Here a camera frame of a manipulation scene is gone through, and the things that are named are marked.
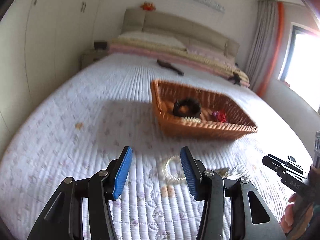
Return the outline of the right hand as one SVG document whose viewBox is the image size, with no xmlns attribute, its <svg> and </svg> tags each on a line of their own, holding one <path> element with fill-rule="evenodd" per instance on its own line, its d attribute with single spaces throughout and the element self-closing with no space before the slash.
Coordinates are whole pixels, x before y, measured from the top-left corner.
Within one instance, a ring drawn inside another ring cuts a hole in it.
<svg viewBox="0 0 320 240">
<path fill-rule="evenodd" d="M 292 230 L 292 226 L 294 223 L 294 213 L 293 213 L 293 204 L 296 202 L 297 195 L 294 193 L 290 198 L 289 198 L 289 205 L 285 209 L 285 213 L 282 216 L 280 220 L 280 226 L 283 230 L 284 233 L 289 233 Z M 308 211 L 305 214 L 305 219 L 302 225 L 300 226 L 298 230 L 298 236 L 296 238 L 300 237 L 305 231 L 306 228 L 312 219 L 313 216 L 313 207 L 309 207 Z"/>
</svg>

